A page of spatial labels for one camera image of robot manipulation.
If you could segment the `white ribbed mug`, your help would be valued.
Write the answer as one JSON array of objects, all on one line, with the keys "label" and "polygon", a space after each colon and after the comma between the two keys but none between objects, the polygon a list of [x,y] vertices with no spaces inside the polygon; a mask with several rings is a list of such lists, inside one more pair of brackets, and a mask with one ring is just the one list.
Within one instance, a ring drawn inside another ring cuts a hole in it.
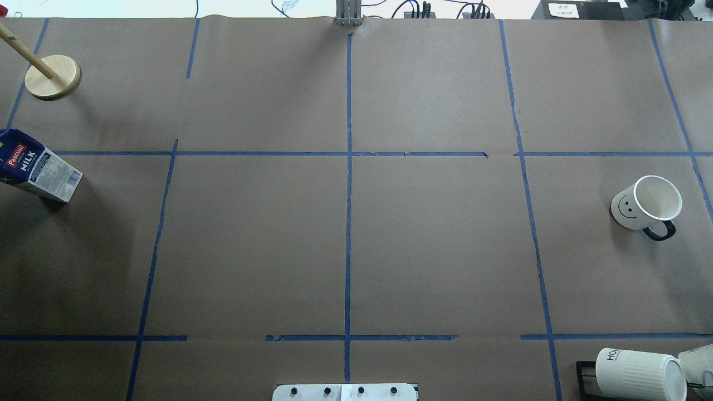
[{"label": "white ribbed mug", "polygon": [[595,360],[599,390],[606,398],[685,400],[687,380],[672,355],[603,348]]}]

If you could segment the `aluminium frame post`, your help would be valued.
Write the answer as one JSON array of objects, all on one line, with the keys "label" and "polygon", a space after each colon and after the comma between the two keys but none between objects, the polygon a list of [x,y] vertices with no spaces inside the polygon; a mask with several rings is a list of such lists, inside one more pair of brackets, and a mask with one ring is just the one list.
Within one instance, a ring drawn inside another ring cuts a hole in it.
[{"label": "aluminium frame post", "polygon": [[336,0],[335,19],[336,26],[360,26],[363,23],[361,0]]}]

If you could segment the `black power strip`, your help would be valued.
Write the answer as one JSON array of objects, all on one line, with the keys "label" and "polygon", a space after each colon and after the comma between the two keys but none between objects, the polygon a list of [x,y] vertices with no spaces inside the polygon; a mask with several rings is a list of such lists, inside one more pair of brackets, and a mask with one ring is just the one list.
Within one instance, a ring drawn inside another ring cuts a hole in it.
[{"label": "black power strip", "polygon": [[[404,11],[402,10],[405,5],[409,4],[412,10],[410,11]],[[403,18],[407,19],[435,19],[436,14],[431,10],[431,3],[426,2],[426,1],[403,1],[398,5],[398,7],[394,10],[393,15],[391,18],[395,18],[398,12],[403,11]]]}]

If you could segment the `wooden mug tree stand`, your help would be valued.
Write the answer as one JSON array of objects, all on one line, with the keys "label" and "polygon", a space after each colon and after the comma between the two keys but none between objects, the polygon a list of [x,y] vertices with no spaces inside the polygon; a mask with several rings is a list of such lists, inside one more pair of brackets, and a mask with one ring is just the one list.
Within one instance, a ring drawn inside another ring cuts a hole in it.
[{"label": "wooden mug tree stand", "polygon": [[25,74],[25,88],[42,101],[64,98],[75,91],[82,79],[81,66],[62,54],[39,57],[7,26],[1,25],[2,40],[30,63]]}]

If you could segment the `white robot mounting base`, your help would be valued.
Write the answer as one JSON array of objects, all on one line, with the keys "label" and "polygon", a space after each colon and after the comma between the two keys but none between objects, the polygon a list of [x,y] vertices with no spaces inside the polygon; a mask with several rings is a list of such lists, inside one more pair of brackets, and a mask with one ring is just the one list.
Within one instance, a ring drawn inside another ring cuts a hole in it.
[{"label": "white robot mounting base", "polygon": [[409,383],[329,383],[279,385],[272,400],[419,400]]}]

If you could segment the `black box with label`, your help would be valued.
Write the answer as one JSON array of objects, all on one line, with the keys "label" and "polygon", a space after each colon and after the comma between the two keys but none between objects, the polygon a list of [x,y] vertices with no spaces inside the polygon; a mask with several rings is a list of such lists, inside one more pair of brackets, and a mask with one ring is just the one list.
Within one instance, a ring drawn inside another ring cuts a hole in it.
[{"label": "black box with label", "polygon": [[619,2],[606,1],[540,1],[532,20],[624,21]]}]

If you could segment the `white smiley face mug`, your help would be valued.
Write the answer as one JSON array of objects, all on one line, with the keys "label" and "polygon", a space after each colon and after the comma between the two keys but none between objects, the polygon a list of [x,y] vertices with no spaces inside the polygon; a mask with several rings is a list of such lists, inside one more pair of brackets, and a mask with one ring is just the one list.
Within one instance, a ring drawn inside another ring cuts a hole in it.
[{"label": "white smiley face mug", "polygon": [[673,183],[662,176],[645,175],[613,197],[609,213],[620,226],[643,231],[660,242],[676,234],[673,220],[682,206],[682,196]]}]

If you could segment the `blue Pascual milk carton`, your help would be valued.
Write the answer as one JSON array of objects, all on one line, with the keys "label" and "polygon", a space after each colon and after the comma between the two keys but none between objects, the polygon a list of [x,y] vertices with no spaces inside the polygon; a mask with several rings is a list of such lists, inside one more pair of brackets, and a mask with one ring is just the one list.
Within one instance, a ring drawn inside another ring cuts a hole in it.
[{"label": "blue Pascual milk carton", "polygon": [[18,129],[2,130],[1,181],[38,197],[68,203],[82,173]]}]

